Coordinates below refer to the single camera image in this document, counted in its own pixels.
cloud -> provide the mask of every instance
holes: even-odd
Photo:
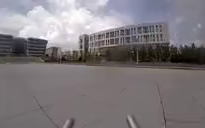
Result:
[[[205,0],[173,0],[174,17],[183,18],[173,26],[186,40],[199,40],[205,45]]]
[[[34,6],[24,14],[0,8],[0,33],[44,38],[49,40],[49,46],[75,49],[80,34],[131,23],[114,10],[105,14],[103,8],[108,0],[47,0],[47,3],[47,8]]]

concrete pavement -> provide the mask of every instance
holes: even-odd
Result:
[[[0,65],[1,128],[205,128],[205,71],[58,64]]]

building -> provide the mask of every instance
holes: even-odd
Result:
[[[45,55],[47,40],[37,38],[27,38],[27,55],[42,57]]]
[[[27,55],[27,40],[21,37],[13,38],[13,55],[26,56]]]
[[[100,49],[115,46],[150,45],[156,47],[158,44],[168,46],[169,43],[170,37],[167,23],[144,23],[90,34],[89,52],[100,53]]]
[[[0,34],[0,56],[12,55],[13,36]]]
[[[85,60],[88,54],[89,36],[84,34],[79,37],[79,54],[82,60]]]
[[[60,47],[50,47],[45,51],[46,57],[49,57],[55,61],[62,59],[62,49]]]
[[[47,40],[0,34],[0,56],[44,56]]]

green tree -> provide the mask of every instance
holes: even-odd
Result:
[[[154,58],[155,58],[155,50],[154,50],[153,47],[150,45],[150,46],[148,47],[148,59],[149,59],[150,61],[153,61]]]

white building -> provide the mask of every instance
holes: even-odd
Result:
[[[89,35],[89,52],[120,45],[167,46],[170,43],[168,24],[143,23],[108,29]]]
[[[61,60],[62,59],[62,49],[60,47],[50,47],[45,51],[45,55],[47,57],[53,57],[54,59]]]
[[[89,36],[84,34],[79,37],[79,54],[82,59],[85,59],[89,49]]]

